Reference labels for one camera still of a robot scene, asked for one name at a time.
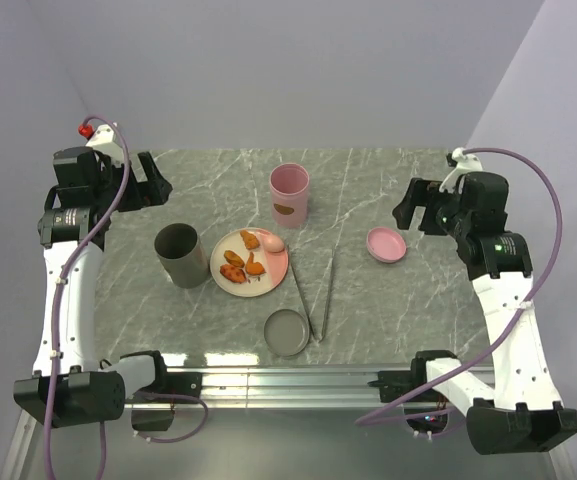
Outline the grey round lid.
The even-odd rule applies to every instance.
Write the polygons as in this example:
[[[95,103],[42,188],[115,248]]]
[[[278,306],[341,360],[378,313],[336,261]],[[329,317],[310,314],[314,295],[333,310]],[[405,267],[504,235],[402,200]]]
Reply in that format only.
[[[280,357],[292,357],[304,350],[310,340],[307,320],[297,311],[280,309],[265,321],[264,340],[268,349]]]

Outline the red orange fried piece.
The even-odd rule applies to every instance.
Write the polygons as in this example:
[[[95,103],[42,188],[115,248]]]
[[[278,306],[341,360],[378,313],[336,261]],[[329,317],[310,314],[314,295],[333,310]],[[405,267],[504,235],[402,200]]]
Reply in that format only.
[[[228,281],[235,284],[243,284],[247,282],[245,271],[231,264],[223,264],[220,266],[220,274]]]

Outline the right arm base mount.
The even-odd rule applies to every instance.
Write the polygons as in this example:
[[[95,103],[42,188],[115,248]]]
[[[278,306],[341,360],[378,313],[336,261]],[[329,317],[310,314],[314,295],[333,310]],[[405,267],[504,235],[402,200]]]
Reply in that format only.
[[[415,388],[413,374],[410,371],[379,371],[377,379],[368,383],[371,388],[379,390],[379,398],[383,404],[407,394]],[[403,416],[405,424],[414,435],[426,435],[428,438],[447,431],[451,406],[440,393],[430,389],[412,399],[413,403],[429,403],[429,407],[408,408],[401,406],[401,412],[382,417],[374,425],[395,422],[398,416]]]

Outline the grey cylindrical container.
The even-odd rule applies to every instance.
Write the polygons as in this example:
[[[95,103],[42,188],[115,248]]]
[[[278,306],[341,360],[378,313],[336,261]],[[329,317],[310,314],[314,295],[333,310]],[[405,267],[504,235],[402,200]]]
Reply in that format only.
[[[154,239],[154,249],[169,278],[179,288],[196,288],[210,275],[199,234],[188,224],[164,227]]]

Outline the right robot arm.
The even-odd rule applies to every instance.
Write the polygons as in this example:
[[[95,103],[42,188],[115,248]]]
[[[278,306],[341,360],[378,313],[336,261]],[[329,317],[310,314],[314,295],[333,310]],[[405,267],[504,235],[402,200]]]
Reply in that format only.
[[[564,405],[545,360],[526,241],[505,228],[508,193],[507,180],[494,173],[463,174],[452,191],[414,178],[393,210],[406,230],[421,207],[420,231],[455,240],[479,299],[494,385],[485,385],[449,351],[419,351],[407,396],[442,394],[465,416],[469,440],[481,455],[547,452],[577,433],[577,410]]]

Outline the brown fried piece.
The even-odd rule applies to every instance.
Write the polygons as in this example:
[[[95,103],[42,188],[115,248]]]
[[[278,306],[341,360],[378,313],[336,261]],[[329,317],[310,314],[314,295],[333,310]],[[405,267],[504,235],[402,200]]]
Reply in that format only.
[[[224,259],[227,261],[228,264],[236,267],[236,268],[244,268],[245,262],[244,260],[234,251],[226,250],[224,252]]]

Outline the aluminium rail frame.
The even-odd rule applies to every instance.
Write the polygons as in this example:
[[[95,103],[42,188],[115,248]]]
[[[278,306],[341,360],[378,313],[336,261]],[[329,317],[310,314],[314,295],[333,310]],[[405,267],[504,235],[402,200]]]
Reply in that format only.
[[[203,374],[198,406],[178,406],[163,433],[139,433],[131,407],[105,429],[53,435],[60,479],[571,479],[566,450],[482,456],[452,414],[447,433],[395,422],[358,427],[380,405],[368,383],[401,366],[174,367]]]

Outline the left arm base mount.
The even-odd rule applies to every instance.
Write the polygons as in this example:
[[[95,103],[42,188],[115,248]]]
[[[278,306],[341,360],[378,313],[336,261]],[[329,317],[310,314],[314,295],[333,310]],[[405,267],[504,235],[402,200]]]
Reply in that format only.
[[[155,392],[139,390],[130,401],[131,425],[139,433],[167,432],[177,416],[178,406],[198,406],[203,374],[197,371],[168,373],[164,386]]]

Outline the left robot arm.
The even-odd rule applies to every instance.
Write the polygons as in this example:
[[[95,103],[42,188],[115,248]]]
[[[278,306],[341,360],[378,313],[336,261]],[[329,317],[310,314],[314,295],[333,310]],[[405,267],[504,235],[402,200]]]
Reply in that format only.
[[[116,420],[133,394],[158,402],[170,390],[159,351],[126,354],[101,368],[95,350],[95,288],[109,229],[102,217],[114,200],[119,211],[136,211],[164,204],[172,191],[150,153],[138,159],[142,182],[91,147],[53,156],[57,183],[38,222],[47,274],[44,326],[32,374],[13,389],[15,403],[49,428]]]

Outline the pink cylindrical container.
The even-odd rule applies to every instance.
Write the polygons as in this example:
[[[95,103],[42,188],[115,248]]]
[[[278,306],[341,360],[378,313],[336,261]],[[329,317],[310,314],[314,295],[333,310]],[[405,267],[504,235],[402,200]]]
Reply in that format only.
[[[310,177],[306,169],[286,163],[273,169],[269,176],[271,214],[285,228],[302,225],[308,212]]]

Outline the orange chicken wing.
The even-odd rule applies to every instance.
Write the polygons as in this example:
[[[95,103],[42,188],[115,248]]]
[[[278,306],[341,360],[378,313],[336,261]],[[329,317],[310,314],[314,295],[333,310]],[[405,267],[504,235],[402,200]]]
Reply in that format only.
[[[254,277],[258,277],[258,276],[261,276],[261,275],[266,273],[266,270],[265,270],[265,267],[263,266],[263,264],[260,262],[257,262],[255,260],[255,256],[254,256],[253,252],[249,253],[248,260],[246,261],[246,264],[245,264],[245,272],[249,276],[254,276]]]

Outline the metal tongs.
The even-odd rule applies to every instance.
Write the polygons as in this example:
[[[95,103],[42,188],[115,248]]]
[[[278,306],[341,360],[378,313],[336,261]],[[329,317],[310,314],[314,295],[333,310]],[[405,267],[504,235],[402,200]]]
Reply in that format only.
[[[311,339],[317,344],[321,344],[327,336],[331,315],[337,265],[337,246],[333,245],[331,247],[327,265],[324,267],[324,274],[319,279],[313,293],[308,290],[309,284],[303,282],[304,278],[299,269],[299,254],[291,246],[287,247],[286,252],[288,254],[289,270],[305,314]]]

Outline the pink round lid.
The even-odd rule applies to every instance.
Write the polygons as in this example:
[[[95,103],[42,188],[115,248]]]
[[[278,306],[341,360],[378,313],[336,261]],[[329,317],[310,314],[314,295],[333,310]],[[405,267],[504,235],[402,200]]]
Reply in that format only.
[[[407,251],[403,237],[387,227],[371,229],[367,234],[366,246],[373,258],[387,264],[398,262]]]

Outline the pink egg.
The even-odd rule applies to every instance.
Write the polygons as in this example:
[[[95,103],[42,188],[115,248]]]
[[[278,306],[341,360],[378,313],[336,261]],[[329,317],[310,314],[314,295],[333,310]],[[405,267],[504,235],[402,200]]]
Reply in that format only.
[[[285,249],[283,240],[276,235],[265,235],[263,246],[265,250],[271,253],[280,253]]]

